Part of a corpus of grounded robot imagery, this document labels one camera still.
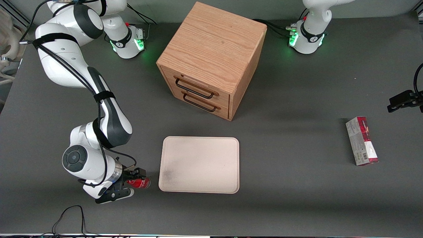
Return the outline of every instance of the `black strap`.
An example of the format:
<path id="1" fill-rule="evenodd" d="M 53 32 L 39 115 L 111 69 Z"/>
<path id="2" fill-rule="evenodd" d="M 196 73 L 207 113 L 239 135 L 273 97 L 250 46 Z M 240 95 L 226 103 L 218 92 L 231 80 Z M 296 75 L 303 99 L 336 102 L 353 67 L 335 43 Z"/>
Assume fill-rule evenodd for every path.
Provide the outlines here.
<path id="1" fill-rule="evenodd" d="M 99 92 L 96 95 L 94 95 L 94 99 L 96 100 L 96 102 L 100 102 L 101 100 L 104 100 L 106 98 L 116 98 L 115 95 L 110 92 L 110 91 L 103 91 L 103 92 Z"/>
<path id="2" fill-rule="evenodd" d="M 107 140 L 107 137 L 104 135 L 104 133 L 102 132 L 102 130 L 100 129 L 99 126 L 99 122 L 98 122 L 98 118 L 96 118 L 93 121 L 93 130 L 95 135 L 97 136 L 97 138 L 99 139 L 100 143 L 108 148 L 108 149 L 112 149 L 114 146 L 112 144 L 110 144 L 109 140 Z"/>
<path id="3" fill-rule="evenodd" d="M 301 24 L 300 30 L 301 30 L 302 35 L 307 38 L 309 43 L 317 42 L 320 39 L 320 37 L 322 37 L 322 35 L 324 34 L 324 32 L 322 32 L 319 35 L 313 35 L 313 34 L 307 32 L 304 28 L 304 22 Z"/>
<path id="4" fill-rule="evenodd" d="M 66 34 L 66 33 L 51 33 L 51 34 L 47 34 L 47 35 L 44 35 L 44 36 L 42 36 L 42 37 L 34 40 L 32 42 L 32 44 L 35 46 L 35 48 L 38 48 L 38 47 L 40 47 L 41 44 L 44 44 L 46 42 L 53 42 L 56 39 L 71 40 L 71 41 L 73 41 L 73 42 L 75 42 L 75 43 L 78 44 L 78 41 L 75 39 L 75 37 L 73 37 L 73 36 L 71 36 L 69 34 Z"/>
<path id="5" fill-rule="evenodd" d="M 104 14 L 106 14 L 106 10 L 107 10 L 107 4 L 106 4 L 106 0 L 100 0 L 102 3 L 102 12 L 100 13 L 99 16 L 104 16 Z"/>

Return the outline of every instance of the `beige tray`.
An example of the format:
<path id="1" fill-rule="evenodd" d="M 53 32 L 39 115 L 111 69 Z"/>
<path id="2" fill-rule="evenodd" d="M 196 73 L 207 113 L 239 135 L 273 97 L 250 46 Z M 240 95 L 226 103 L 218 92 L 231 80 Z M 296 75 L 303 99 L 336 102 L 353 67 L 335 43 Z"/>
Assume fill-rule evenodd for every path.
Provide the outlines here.
<path id="1" fill-rule="evenodd" d="M 238 140 L 167 137 L 163 141 L 159 188 L 166 192 L 236 193 L 239 189 Z"/>

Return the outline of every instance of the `drawer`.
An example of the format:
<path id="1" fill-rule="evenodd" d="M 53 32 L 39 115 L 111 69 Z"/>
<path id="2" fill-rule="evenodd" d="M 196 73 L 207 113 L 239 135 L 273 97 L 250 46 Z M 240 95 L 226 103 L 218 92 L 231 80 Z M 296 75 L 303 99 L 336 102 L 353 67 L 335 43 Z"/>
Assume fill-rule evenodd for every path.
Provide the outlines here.
<path id="1" fill-rule="evenodd" d="M 189 92 L 183 91 L 183 90 L 175 90 L 175 97 L 185 101 L 197 108 L 203 109 L 207 112 L 210 112 L 211 114 L 214 114 L 216 116 L 222 117 L 223 119 L 228 119 L 229 115 L 229 109 L 220 105 L 215 105 L 213 103 L 207 102 L 203 98 L 197 97 L 196 95 L 193 95 Z"/>
<path id="2" fill-rule="evenodd" d="M 219 105 L 225 108 L 229 107 L 229 94 L 216 89 L 210 89 L 207 85 L 199 85 L 197 82 L 186 75 L 182 75 L 169 68 L 162 67 L 163 73 L 168 81 L 168 84 L 175 92 L 184 90 L 191 95 L 203 99 L 205 102 L 211 102 L 214 105 Z"/>

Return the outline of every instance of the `red can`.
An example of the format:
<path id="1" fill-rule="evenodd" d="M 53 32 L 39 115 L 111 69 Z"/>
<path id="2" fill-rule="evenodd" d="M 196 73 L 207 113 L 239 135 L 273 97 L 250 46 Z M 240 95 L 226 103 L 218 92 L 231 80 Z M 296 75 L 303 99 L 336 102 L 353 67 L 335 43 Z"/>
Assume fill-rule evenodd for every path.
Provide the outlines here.
<path id="1" fill-rule="evenodd" d="M 148 188 L 150 187 L 151 181 L 149 178 L 142 179 L 135 179 L 135 180 L 127 180 L 128 184 L 130 184 L 134 188 Z"/>

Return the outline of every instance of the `white wall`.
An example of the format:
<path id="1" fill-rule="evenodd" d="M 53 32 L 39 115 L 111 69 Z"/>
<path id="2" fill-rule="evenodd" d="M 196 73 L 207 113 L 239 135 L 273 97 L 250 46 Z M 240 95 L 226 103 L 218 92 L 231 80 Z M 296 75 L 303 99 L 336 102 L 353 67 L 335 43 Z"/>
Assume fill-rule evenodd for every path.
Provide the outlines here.
<path id="1" fill-rule="evenodd" d="M 10 0 L 23 14 L 32 17 L 42 0 Z M 200 0 L 203 3 L 248 18 L 294 19 L 304 10 L 301 0 Z M 136 10 L 157 22 L 182 22 L 196 0 L 128 0 Z M 334 18 L 388 17 L 410 11 L 419 0 L 356 0 L 332 8 Z M 50 19 L 52 13 L 43 6 L 37 14 L 36 24 Z M 130 9 L 121 13 L 130 23 L 142 21 Z"/>

